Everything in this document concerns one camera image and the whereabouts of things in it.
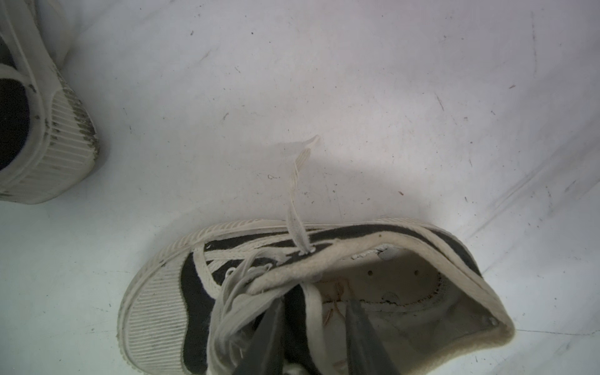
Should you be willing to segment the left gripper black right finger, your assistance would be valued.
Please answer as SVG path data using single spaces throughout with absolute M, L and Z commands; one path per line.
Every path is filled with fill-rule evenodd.
M 350 375 L 399 375 L 359 301 L 350 299 L 345 314 Z

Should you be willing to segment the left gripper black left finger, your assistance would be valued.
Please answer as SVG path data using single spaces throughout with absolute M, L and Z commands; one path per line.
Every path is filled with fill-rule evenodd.
M 264 313 L 248 351 L 233 375 L 282 375 L 284 331 L 284 301 L 277 298 Z

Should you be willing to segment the black white sneaker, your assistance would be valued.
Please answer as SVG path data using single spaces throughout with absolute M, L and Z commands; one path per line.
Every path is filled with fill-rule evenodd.
M 61 67 L 73 43 L 59 1 L 1 3 L 1 199 L 39 204 L 84 180 L 100 151 Z
M 468 248 L 412 219 L 243 220 L 195 231 L 131 281 L 117 339 L 146 374 L 233 374 L 264 313 L 285 306 L 282 374 L 349 374 L 345 314 L 359 301 L 399 374 L 509 343 L 514 324 Z

